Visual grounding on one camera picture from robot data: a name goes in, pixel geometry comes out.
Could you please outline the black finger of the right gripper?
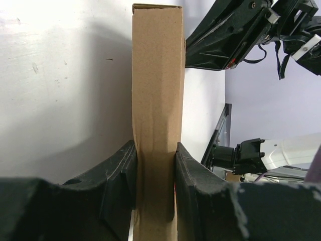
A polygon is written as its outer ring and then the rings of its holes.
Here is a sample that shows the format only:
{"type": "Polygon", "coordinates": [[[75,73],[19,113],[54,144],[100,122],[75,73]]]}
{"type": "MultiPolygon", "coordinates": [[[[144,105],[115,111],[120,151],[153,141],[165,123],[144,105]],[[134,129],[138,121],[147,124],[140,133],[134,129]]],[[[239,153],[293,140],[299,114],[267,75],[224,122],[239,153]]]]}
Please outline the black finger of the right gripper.
{"type": "Polygon", "coordinates": [[[186,40],[186,68],[220,71],[240,63],[266,31],[265,1],[215,1],[186,40]]]}

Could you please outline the brown cardboard box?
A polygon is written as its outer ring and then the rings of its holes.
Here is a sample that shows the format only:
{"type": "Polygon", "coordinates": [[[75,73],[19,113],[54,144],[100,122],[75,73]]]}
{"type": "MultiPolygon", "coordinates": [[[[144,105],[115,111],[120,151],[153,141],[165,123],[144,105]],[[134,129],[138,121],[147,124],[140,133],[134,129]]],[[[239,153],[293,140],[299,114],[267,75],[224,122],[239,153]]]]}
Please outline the brown cardboard box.
{"type": "Polygon", "coordinates": [[[176,240],[185,33],[181,6],[132,6],[132,128],[138,156],[134,240],[176,240]]]}

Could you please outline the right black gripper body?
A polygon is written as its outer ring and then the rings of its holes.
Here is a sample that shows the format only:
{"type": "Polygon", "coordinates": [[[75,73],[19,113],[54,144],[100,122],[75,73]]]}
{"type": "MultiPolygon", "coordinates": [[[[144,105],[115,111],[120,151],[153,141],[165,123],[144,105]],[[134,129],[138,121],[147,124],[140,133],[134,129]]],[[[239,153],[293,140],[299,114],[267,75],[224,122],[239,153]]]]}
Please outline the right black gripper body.
{"type": "Polygon", "coordinates": [[[248,30],[254,43],[227,69],[240,62],[257,64],[267,56],[264,45],[275,44],[277,70],[285,70],[290,59],[306,70],[320,70],[320,16],[316,1],[278,1],[264,11],[265,19],[248,30]]]}

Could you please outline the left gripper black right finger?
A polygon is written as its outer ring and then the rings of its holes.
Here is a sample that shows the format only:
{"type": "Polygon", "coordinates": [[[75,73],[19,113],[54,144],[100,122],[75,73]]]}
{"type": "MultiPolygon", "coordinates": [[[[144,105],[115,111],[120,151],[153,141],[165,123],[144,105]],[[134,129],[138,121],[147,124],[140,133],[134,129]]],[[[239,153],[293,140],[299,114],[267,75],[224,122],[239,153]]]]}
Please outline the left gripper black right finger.
{"type": "Polygon", "coordinates": [[[320,185],[227,182],[176,151],[179,240],[320,240],[320,185]]]}

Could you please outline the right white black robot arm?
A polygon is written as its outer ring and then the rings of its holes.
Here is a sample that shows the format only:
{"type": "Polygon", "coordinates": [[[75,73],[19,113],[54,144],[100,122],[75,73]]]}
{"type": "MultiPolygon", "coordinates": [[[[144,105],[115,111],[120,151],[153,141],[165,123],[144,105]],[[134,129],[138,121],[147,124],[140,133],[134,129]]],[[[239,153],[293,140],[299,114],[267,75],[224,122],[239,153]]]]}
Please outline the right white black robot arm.
{"type": "MultiPolygon", "coordinates": [[[[289,59],[320,75],[320,17],[315,1],[215,1],[187,38],[186,67],[221,71],[246,62],[253,47],[270,43],[285,57],[277,60],[279,79],[289,59]]],[[[235,148],[218,144],[214,131],[201,163],[234,175],[281,177],[278,169],[312,162],[320,148],[320,134],[286,140],[252,139],[235,148]]]]}

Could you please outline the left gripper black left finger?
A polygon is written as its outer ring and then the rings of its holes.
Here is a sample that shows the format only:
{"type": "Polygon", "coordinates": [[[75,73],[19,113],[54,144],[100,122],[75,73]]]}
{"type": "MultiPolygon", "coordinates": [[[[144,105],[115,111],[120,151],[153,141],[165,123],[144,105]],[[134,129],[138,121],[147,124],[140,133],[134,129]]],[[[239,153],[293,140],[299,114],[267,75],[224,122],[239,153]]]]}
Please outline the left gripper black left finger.
{"type": "Polygon", "coordinates": [[[1,178],[1,240],[128,240],[136,170],[135,144],[129,141],[61,185],[1,178]]]}

